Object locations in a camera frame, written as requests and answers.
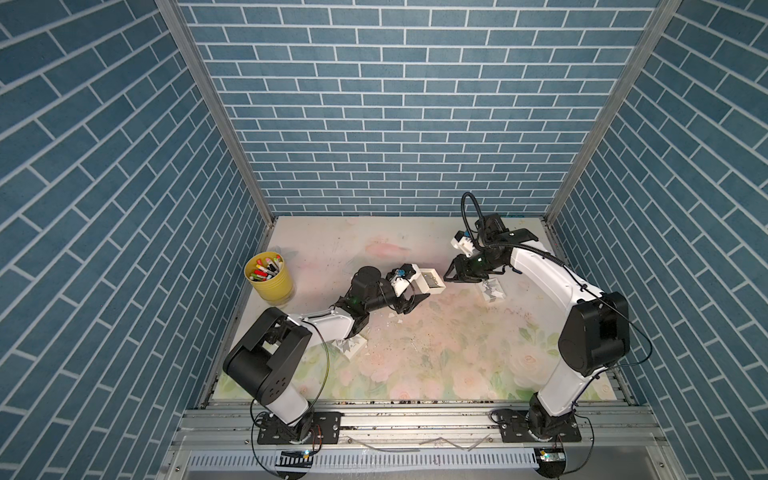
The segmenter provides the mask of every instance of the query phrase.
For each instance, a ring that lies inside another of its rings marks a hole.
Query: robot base
[[[494,421],[498,424],[504,443],[547,442],[531,433],[528,425],[528,412],[525,410],[498,409],[493,411]],[[581,433],[577,426],[564,425],[560,432],[563,442],[580,442]]]
[[[341,413],[339,412],[314,412],[311,425],[318,425],[323,434],[324,445],[339,443],[339,428]],[[259,445],[296,445],[281,435],[281,429],[285,424],[276,416],[269,416],[263,421],[263,428],[259,430],[257,443]],[[309,435],[303,445],[312,445],[312,436]]]

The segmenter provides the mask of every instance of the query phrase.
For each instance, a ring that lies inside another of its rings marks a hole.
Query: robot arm
[[[469,232],[458,232],[452,240],[462,253],[453,260],[445,281],[478,283],[509,266],[528,276],[558,305],[564,318],[558,340],[561,360],[531,398],[528,411],[531,433],[551,439],[573,422],[574,405],[589,382],[629,352],[628,304],[620,293],[605,293],[566,270],[529,230],[509,231],[498,214],[484,217],[478,209],[478,215],[478,240]]]
[[[224,372],[280,419],[285,440],[304,439],[313,413],[290,381],[306,349],[357,335],[373,310],[389,306],[397,313],[410,313],[429,296],[414,293],[405,298],[416,274],[411,264],[394,269],[386,278],[375,267],[364,266],[353,276],[347,293],[326,311],[296,315],[276,307],[264,310],[224,359]],[[265,343],[278,347],[270,353]]]

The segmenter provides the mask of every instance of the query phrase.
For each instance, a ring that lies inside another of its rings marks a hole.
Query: yellow cup
[[[263,282],[259,280],[254,282],[250,279],[253,271],[256,270],[258,260],[261,260],[262,265],[266,267],[267,257],[274,261],[277,257],[277,253],[262,252],[248,260],[248,263],[245,264],[245,277],[253,286],[253,289],[256,290],[261,298],[266,300],[267,303],[270,305],[283,305],[288,303],[288,301],[293,298],[293,294],[296,292],[296,289],[293,287],[293,278],[288,271],[288,265],[285,263],[284,258],[283,268],[281,268],[280,272],[273,278],[264,280]]]

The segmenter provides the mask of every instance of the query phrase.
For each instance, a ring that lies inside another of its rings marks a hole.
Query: small white box
[[[418,268],[415,283],[421,293],[437,295],[445,290],[445,283],[434,268]]]

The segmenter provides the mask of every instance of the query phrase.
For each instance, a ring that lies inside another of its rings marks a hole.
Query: blue brick wall
[[[763,0],[683,0],[556,225],[653,337],[632,382],[691,478],[768,466],[766,24]]]
[[[152,0],[0,2],[0,478],[154,476],[262,228]]]
[[[322,215],[544,213],[656,3],[181,2],[272,208]]]

